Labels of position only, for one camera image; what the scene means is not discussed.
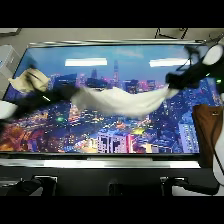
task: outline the blue sky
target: blue sky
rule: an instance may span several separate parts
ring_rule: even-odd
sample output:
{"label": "blue sky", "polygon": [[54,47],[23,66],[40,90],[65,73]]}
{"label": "blue sky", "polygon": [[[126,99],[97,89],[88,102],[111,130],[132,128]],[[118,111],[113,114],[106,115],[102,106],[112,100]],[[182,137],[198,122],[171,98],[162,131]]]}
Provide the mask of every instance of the blue sky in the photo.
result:
{"label": "blue sky", "polygon": [[[200,47],[202,54],[207,50]],[[26,51],[24,58],[16,72],[19,76],[27,69],[28,56],[31,55],[37,62],[38,69],[46,76],[55,73],[86,74],[90,77],[91,71],[96,68],[98,77],[113,78],[114,61],[118,61],[119,77],[121,80],[154,79],[159,82],[165,81],[165,75],[173,72],[177,66],[172,67],[150,67],[149,61],[163,58],[187,58],[188,55],[183,45],[129,45],[129,46],[75,46],[75,47],[53,47],[53,48],[30,48]],[[107,58],[107,66],[91,67],[65,67],[66,59],[75,58]]]}

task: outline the cityscape print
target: cityscape print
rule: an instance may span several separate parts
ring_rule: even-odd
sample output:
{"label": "cityscape print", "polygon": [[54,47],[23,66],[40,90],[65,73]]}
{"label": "cityscape print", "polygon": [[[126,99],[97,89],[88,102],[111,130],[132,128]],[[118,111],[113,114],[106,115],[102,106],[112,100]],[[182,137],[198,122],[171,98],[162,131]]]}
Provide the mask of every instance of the cityscape print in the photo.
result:
{"label": "cityscape print", "polygon": [[[96,88],[99,91],[118,87],[128,93],[138,94],[163,88],[165,75],[177,68],[150,68],[150,59],[159,59],[158,55],[162,52],[164,58],[187,58],[182,45],[83,48],[28,49],[15,77],[28,68],[27,61],[32,56],[37,61],[38,69],[50,78],[48,89],[70,84]],[[61,57],[61,61],[57,61],[56,55],[60,55],[58,57]],[[65,67],[64,61],[67,58],[80,57],[106,57],[108,66]],[[12,101],[25,95],[10,86],[4,100]],[[191,115],[192,107],[197,104],[220,105],[213,79],[201,80],[198,89],[180,91],[173,98],[164,100],[156,111],[141,119],[119,115],[104,116],[100,111],[87,109],[79,111],[76,105],[61,102],[37,110],[8,125],[1,136],[0,151],[198,153],[197,135]]]}

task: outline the city skyline image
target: city skyline image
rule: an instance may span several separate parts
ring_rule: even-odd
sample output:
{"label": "city skyline image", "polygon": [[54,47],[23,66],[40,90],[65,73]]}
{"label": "city skyline image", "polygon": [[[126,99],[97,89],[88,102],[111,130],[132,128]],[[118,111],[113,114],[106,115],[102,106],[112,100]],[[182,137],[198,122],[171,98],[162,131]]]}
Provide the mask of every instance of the city skyline image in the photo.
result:
{"label": "city skyline image", "polygon": [[[207,51],[199,47],[201,56]],[[183,45],[78,46],[30,48],[15,77],[28,67],[29,57],[50,78],[48,89],[70,84],[99,91],[120,88],[130,94],[164,87],[165,76],[178,66],[151,67],[150,60],[188,58]],[[105,66],[65,66],[67,59],[106,58]],[[4,100],[24,97],[12,86]],[[213,79],[198,89],[180,91],[141,119],[105,116],[100,111],[79,111],[61,102],[14,121],[0,141],[0,151],[59,153],[198,153],[192,120],[197,104],[220,105]]]}

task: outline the brown bag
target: brown bag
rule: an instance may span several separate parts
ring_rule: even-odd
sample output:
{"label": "brown bag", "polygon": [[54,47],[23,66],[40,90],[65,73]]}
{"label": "brown bag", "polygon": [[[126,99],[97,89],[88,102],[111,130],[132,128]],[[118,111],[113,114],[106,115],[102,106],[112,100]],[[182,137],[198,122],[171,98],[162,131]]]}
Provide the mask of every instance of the brown bag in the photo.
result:
{"label": "brown bag", "polygon": [[201,167],[213,166],[214,149],[219,135],[222,130],[223,109],[221,106],[212,107],[207,104],[196,105],[193,107],[192,117],[194,120],[195,130],[198,137],[200,150],[199,165]]}

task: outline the green light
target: green light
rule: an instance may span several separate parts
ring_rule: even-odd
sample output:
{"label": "green light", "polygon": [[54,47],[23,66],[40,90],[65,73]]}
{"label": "green light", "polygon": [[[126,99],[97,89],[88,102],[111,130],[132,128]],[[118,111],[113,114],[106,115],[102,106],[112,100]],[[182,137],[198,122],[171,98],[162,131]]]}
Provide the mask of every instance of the green light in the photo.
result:
{"label": "green light", "polygon": [[64,120],[63,117],[58,117],[58,118],[57,118],[57,121],[59,121],[59,122],[61,122],[61,121],[63,121],[63,120]]}

